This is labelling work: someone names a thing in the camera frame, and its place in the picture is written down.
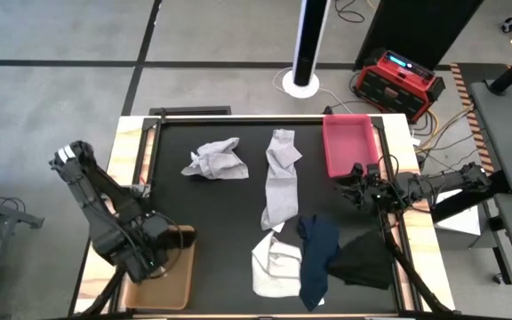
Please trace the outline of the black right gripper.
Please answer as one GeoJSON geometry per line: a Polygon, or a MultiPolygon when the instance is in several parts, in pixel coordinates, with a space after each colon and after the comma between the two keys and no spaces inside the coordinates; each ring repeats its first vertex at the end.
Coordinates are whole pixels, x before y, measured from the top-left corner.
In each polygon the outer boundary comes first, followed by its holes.
{"type": "Polygon", "coordinates": [[[379,178],[363,176],[358,180],[336,180],[336,189],[342,194],[340,198],[360,212],[378,212],[380,203],[387,193],[387,182],[379,178]]]}

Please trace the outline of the white box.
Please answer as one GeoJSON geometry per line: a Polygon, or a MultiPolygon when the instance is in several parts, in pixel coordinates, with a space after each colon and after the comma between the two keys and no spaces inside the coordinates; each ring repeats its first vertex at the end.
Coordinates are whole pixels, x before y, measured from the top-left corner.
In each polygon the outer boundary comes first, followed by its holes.
{"type": "Polygon", "coordinates": [[[482,235],[477,205],[435,222],[434,226],[438,242],[445,250],[467,249],[482,235]]]}

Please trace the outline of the black partition panel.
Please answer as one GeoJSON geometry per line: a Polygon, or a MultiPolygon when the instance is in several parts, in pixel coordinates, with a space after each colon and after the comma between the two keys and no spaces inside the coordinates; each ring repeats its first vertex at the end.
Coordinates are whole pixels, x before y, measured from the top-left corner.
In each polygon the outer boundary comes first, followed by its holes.
{"type": "Polygon", "coordinates": [[[355,62],[379,49],[434,69],[484,0],[380,0],[355,62]]]}

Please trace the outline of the hazard striped floor strip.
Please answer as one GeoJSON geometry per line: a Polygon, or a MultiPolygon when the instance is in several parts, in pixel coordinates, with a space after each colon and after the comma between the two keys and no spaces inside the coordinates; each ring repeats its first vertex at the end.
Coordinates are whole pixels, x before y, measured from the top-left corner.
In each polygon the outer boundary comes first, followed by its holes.
{"type": "Polygon", "coordinates": [[[483,129],[479,126],[475,112],[475,106],[469,97],[467,86],[463,80],[460,66],[457,63],[450,64],[457,92],[460,96],[462,106],[467,110],[466,118],[468,121],[471,137],[476,145],[475,153],[478,154],[481,166],[486,174],[494,173],[494,166],[487,149],[487,142],[483,136],[483,129]]]}

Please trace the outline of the black side table beam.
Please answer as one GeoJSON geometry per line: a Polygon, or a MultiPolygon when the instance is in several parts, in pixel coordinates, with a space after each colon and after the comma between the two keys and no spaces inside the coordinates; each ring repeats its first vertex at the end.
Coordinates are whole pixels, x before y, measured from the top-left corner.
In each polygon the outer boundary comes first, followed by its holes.
{"type": "Polygon", "coordinates": [[[489,176],[490,185],[482,191],[462,190],[439,202],[432,210],[432,220],[437,223],[480,204],[500,193],[509,193],[510,187],[504,171],[494,172],[489,176]]]}

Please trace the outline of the black towel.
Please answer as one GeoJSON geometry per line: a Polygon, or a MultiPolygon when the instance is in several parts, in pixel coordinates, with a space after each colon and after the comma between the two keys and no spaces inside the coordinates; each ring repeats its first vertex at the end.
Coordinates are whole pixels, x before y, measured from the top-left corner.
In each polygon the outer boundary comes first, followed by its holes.
{"type": "Polygon", "coordinates": [[[378,231],[346,243],[328,264],[328,273],[346,285],[387,290],[393,282],[393,258],[378,231]]]}

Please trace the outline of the white towel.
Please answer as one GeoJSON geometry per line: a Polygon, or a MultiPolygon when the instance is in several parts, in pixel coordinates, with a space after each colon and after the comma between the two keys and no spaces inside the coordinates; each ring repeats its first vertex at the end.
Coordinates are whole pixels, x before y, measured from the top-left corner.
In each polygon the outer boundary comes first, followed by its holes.
{"type": "Polygon", "coordinates": [[[252,249],[252,290],[265,298],[298,297],[301,262],[300,248],[279,241],[272,230],[252,249]]]}

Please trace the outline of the black aluminium table frame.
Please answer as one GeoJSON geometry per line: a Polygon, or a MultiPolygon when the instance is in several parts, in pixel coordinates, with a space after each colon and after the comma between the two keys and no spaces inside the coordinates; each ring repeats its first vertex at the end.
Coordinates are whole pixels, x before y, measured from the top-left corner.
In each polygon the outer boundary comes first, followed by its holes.
{"type": "MultiPolygon", "coordinates": [[[[151,199],[153,203],[154,164],[156,162],[157,149],[161,140],[161,133],[165,126],[170,124],[200,125],[200,124],[270,124],[270,123],[304,123],[320,124],[323,118],[320,115],[303,116],[165,116],[165,117],[138,117],[125,116],[119,124],[122,129],[135,126],[138,131],[138,139],[131,146],[131,155],[135,159],[132,169],[127,169],[122,163],[120,151],[123,140],[116,138],[112,150],[109,172],[122,182],[145,180],[151,186],[151,199]]],[[[345,285],[337,279],[331,279],[327,293],[327,301],[323,306],[304,314],[280,314],[280,315],[247,315],[224,314],[203,315],[187,314],[185,308],[171,311],[163,309],[138,309],[141,316],[159,316],[175,318],[329,318],[329,317],[365,317],[365,316],[390,316],[401,310],[420,310],[421,299],[417,291],[408,282],[406,276],[398,264],[392,266],[393,282],[387,290],[379,290],[364,286],[345,285]]]]}

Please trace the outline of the navy blue towel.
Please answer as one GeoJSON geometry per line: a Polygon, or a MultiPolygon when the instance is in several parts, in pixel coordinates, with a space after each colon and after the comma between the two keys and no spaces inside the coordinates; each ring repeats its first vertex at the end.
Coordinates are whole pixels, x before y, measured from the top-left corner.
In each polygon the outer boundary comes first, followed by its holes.
{"type": "Polygon", "coordinates": [[[328,291],[328,265],[339,250],[339,230],[327,219],[299,218],[297,232],[302,240],[300,298],[313,311],[328,291]]]}

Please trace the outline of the red black power station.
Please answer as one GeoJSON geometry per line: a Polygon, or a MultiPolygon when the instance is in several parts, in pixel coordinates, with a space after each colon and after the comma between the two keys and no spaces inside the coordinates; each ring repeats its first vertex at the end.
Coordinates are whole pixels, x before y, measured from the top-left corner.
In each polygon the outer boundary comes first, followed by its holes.
{"type": "Polygon", "coordinates": [[[381,112],[404,114],[415,124],[438,100],[445,84],[432,70],[379,49],[364,60],[352,89],[381,112]]]}

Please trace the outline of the pale grey towel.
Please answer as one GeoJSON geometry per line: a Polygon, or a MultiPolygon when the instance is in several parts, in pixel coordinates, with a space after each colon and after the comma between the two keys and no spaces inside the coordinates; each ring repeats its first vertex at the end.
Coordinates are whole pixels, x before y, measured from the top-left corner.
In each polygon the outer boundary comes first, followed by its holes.
{"type": "Polygon", "coordinates": [[[204,144],[190,153],[191,163],[181,174],[199,175],[209,180],[248,179],[247,165],[234,152],[239,141],[238,137],[233,137],[204,144]]]}

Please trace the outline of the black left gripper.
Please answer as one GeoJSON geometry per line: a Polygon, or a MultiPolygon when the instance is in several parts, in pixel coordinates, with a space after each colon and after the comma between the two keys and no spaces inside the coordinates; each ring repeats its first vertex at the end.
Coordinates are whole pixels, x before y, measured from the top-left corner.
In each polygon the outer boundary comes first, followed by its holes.
{"type": "Polygon", "coordinates": [[[195,241],[195,230],[173,231],[167,220],[160,215],[146,214],[142,219],[142,248],[146,252],[184,250],[195,241]]]}

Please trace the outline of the black diagonal frame strut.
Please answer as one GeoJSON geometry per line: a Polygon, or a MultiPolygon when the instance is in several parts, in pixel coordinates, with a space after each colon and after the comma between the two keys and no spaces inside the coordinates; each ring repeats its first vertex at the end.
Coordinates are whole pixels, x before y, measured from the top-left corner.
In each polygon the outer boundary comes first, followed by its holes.
{"type": "Polygon", "coordinates": [[[402,267],[403,271],[408,277],[409,283],[413,285],[418,294],[428,304],[430,310],[437,314],[454,315],[455,311],[446,307],[442,302],[439,301],[437,296],[435,296],[435,294],[430,291],[428,286],[416,272],[413,264],[408,261],[406,255],[402,252],[401,247],[397,244],[392,233],[392,228],[394,226],[390,226],[391,221],[388,219],[387,213],[381,214],[380,222],[386,248],[393,256],[393,259],[396,260],[402,267]]]}
{"type": "Polygon", "coordinates": [[[100,312],[104,309],[106,304],[109,302],[111,297],[114,295],[115,291],[122,283],[124,278],[124,274],[126,273],[126,268],[123,266],[118,266],[114,275],[110,278],[102,292],[98,295],[98,297],[94,300],[90,307],[85,309],[79,316],[95,316],[99,315],[100,312]]]}

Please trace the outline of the black white tower fan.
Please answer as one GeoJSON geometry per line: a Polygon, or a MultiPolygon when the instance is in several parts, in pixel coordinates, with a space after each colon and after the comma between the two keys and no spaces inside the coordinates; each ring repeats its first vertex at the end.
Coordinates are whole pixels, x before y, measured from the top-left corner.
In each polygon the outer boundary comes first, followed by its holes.
{"type": "Polygon", "coordinates": [[[282,79],[283,90],[293,98],[307,99],[319,91],[315,71],[331,1],[301,0],[292,68],[282,79]]]}

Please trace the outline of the pink plastic basket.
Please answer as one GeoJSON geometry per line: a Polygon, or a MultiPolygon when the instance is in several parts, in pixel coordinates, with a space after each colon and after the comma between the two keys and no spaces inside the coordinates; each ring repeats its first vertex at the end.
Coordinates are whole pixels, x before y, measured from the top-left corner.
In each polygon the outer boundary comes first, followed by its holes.
{"type": "Polygon", "coordinates": [[[355,163],[363,167],[377,163],[379,155],[368,115],[326,115],[322,131],[330,178],[350,174],[355,163]]]}

